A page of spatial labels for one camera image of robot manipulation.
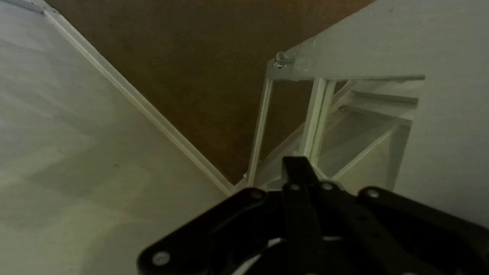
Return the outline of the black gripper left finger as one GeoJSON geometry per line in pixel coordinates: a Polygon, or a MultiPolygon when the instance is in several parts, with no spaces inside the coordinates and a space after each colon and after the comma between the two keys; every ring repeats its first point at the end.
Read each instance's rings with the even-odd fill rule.
{"type": "Polygon", "coordinates": [[[231,275],[283,236],[280,190],[244,187],[147,245],[137,275],[231,275]]]}

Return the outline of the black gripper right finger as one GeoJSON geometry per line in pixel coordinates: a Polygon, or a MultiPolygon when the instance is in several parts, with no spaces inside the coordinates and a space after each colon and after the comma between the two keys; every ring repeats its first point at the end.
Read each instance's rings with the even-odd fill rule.
{"type": "Polygon", "coordinates": [[[289,253],[312,275],[489,275],[489,230],[377,186],[351,195],[283,160],[289,253]]]}

